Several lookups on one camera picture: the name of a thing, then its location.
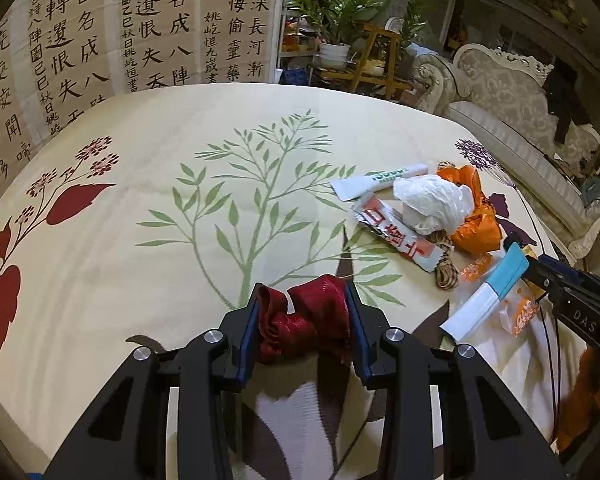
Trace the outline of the dark red cloth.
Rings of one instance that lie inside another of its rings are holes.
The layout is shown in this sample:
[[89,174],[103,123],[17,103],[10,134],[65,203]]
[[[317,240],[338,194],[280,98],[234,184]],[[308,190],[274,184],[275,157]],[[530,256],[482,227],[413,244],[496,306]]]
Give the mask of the dark red cloth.
[[278,364],[312,353],[328,353],[351,361],[351,331],[346,282],[332,274],[280,292],[259,288],[258,360]]

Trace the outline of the teal white tube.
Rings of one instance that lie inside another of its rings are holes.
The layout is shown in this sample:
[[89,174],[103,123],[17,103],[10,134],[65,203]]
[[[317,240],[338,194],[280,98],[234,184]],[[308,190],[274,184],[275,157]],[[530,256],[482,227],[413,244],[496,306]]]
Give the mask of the teal white tube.
[[486,280],[440,326],[442,332],[460,344],[491,315],[528,267],[527,257],[520,245],[517,242],[510,244]]

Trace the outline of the potted green plant white pot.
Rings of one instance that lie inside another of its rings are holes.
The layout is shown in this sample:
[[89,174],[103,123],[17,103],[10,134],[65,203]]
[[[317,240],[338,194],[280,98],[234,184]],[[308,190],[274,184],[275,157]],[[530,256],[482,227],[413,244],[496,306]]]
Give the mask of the potted green plant white pot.
[[379,0],[285,0],[285,4],[314,30],[318,60],[332,70],[347,68],[352,44],[384,6]]

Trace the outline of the white crumpled plastic bag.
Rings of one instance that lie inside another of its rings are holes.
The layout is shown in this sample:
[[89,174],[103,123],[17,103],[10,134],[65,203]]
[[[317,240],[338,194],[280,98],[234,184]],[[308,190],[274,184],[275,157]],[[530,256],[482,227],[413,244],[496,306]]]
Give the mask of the white crumpled plastic bag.
[[423,236],[438,231],[454,234],[475,209],[468,186],[437,174],[396,179],[393,195],[401,202],[403,222]]

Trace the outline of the red white paper wrapper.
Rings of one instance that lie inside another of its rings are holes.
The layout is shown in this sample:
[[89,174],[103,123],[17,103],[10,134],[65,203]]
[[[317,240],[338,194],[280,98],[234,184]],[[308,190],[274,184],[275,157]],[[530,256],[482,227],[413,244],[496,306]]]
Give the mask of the red white paper wrapper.
[[374,193],[366,193],[352,207],[355,218],[422,270],[431,273],[443,250],[407,226],[402,216]]

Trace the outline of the calligraphy folding screen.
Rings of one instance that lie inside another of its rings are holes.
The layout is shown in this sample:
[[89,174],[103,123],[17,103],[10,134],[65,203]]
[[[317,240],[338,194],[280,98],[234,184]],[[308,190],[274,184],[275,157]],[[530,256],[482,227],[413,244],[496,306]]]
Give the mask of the calligraphy folding screen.
[[269,82],[282,0],[15,0],[0,21],[0,197],[53,136],[122,93]]

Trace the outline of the wooden plant stand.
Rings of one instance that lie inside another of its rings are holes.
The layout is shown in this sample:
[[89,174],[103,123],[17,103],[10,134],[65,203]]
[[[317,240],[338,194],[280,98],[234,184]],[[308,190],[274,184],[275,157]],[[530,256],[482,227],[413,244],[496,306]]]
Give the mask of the wooden plant stand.
[[336,90],[379,94],[387,101],[400,99],[404,91],[415,91],[411,81],[396,76],[400,35],[373,24],[365,24],[363,30],[360,55],[353,55],[343,68],[318,66],[317,80]]

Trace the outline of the orange crumpled plastic bag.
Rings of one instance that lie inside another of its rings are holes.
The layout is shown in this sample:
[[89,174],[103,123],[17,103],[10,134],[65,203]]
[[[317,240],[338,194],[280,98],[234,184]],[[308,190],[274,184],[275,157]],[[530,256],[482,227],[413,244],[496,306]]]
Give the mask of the orange crumpled plastic bag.
[[440,162],[437,175],[457,186],[466,185],[474,201],[472,213],[451,236],[454,246],[473,256],[499,250],[502,232],[495,209],[483,193],[478,169],[471,165],[457,168],[450,162]]

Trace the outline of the black garment on sofa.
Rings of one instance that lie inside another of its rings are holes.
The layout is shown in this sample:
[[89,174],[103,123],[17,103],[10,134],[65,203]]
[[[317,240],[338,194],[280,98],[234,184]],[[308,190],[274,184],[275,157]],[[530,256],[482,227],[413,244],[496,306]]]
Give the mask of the black garment on sofa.
[[547,109],[558,118],[554,142],[564,145],[570,125],[582,126],[591,122],[576,91],[578,73],[560,58],[555,58],[554,68],[543,84]]

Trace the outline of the metal storage shelf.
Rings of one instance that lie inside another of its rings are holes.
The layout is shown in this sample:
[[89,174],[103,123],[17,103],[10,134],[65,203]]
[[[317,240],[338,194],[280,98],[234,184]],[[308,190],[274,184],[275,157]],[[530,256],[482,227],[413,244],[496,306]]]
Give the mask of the metal storage shelf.
[[298,12],[283,6],[275,65],[278,84],[309,86],[317,56],[317,40],[313,28]]

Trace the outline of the clear orange printed plastic bag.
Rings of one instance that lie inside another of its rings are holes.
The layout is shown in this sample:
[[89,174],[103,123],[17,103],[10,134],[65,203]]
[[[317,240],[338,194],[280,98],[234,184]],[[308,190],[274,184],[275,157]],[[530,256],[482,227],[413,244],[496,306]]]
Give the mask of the clear orange printed plastic bag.
[[[478,289],[500,260],[500,256],[484,254],[460,271],[455,292],[458,306],[464,304]],[[540,307],[536,300],[539,296],[541,296],[540,290],[534,285],[528,285],[521,278],[479,327],[499,328],[512,337],[518,337],[538,314]]]

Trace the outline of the ornate white grey sofa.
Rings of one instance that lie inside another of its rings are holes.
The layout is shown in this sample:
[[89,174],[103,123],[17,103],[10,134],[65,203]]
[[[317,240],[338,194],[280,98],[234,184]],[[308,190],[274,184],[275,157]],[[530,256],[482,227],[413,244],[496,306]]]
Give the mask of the ornate white grey sofa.
[[574,260],[600,244],[600,192],[586,173],[600,149],[600,135],[586,122],[570,124],[555,140],[558,118],[550,114],[545,81],[552,66],[532,56],[465,44],[452,60],[417,55],[414,79],[425,88],[423,112],[466,128],[475,144],[457,147],[471,165],[513,183],[548,235]]

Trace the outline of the white green toothpaste tube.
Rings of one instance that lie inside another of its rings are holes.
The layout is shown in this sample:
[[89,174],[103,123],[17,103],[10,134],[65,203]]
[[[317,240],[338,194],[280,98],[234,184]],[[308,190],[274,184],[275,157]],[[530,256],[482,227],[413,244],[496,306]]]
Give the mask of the white green toothpaste tube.
[[376,192],[391,188],[396,179],[420,177],[428,174],[424,164],[414,164],[391,171],[376,172],[376,174],[358,174],[339,180],[331,180],[330,187],[343,202],[355,200],[368,192]]

